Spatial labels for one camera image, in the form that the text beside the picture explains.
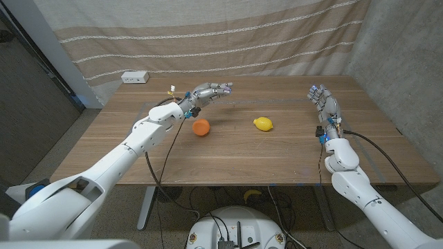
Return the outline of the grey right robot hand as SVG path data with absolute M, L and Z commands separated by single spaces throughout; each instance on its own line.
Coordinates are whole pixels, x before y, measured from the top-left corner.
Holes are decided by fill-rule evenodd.
M 342 115 L 337 99 L 323 84 L 319 87 L 313 85 L 307 97 L 317 108 L 318 119 L 326 136 L 330 140 L 341 138 Z

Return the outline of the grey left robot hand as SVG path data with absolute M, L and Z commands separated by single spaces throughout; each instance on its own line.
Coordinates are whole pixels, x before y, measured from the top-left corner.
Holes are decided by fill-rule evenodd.
M 203 83 L 193 91 L 188 91 L 179 106 L 186 118 L 197 117 L 201 109 L 217 98 L 230 95 L 233 83 Z

